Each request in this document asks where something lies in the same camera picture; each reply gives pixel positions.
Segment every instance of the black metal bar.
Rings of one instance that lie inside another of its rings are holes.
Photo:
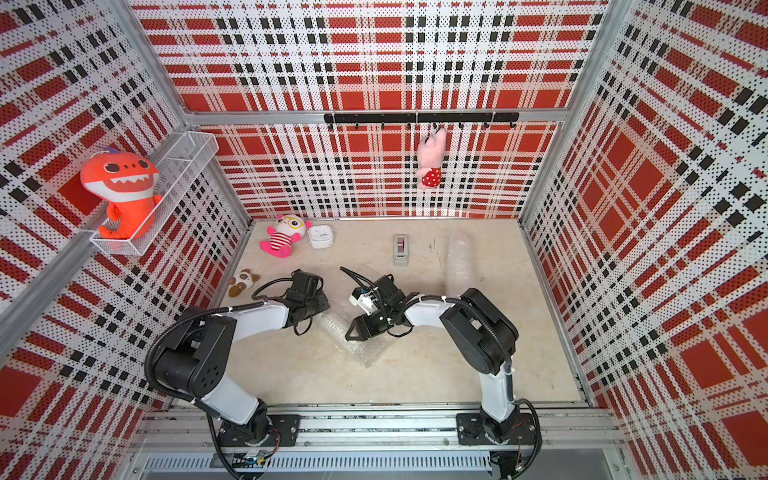
[[[483,122],[493,121],[493,112],[481,112],[481,113],[449,113],[449,114],[433,114],[433,113],[420,113],[417,120],[420,124],[447,124],[461,122]]]
[[[499,122],[511,122],[515,123],[520,118],[520,114],[516,111],[512,112],[496,112],[493,115],[493,121]]]
[[[415,123],[416,114],[334,114],[333,123],[337,124],[407,124]]]

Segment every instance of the hook rack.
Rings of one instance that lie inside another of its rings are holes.
[[[353,124],[358,129],[361,124],[432,124],[437,129],[438,124],[458,123],[459,128],[464,123],[482,123],[484,128],[488,128],[490,123],[509,123],[511,128],[515,128],[516,122],[520,118],[520,113],[513,112],[412,112],[412,113],[385,113],[385,114],[345,114],[334,113],[323,116],[328,125],[331,124]]]

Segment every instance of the pink pig plush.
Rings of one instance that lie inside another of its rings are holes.
[[[447,132],[441,127],[434,135],[429,135],[423,142],[419,142],[419,146],[416,148],[416,159],[419,161],[416,176],[419,179],[419,184],[416,185],[416,188],[424,190],[440,185],[446,135]]]

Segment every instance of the bubble wrap roll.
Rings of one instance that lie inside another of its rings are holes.
[[[468,288],[477,285],[475,243],[466,233],[451,233],[448,238],[448,260],[445,268],[445,294],[460,296]]]

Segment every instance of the red polka dot dress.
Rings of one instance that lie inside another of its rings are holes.
[[[422,178],[422,183],[427,187],[437,187],[442,180],[442,168],[432,168]]]

